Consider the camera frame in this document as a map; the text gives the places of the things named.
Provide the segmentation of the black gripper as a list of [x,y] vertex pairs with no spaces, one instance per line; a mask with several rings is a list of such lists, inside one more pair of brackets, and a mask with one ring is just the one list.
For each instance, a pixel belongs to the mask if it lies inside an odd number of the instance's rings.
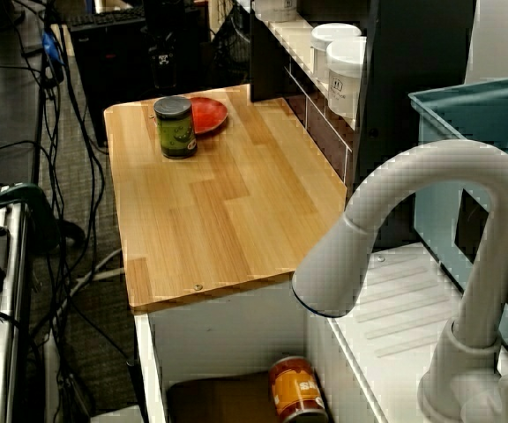
[[144,0],[146,34],[156,44],[150,47],[150,64],[156,88],[176,87],[176,57],[166,46],[174,38],[180,24],[180,2]]

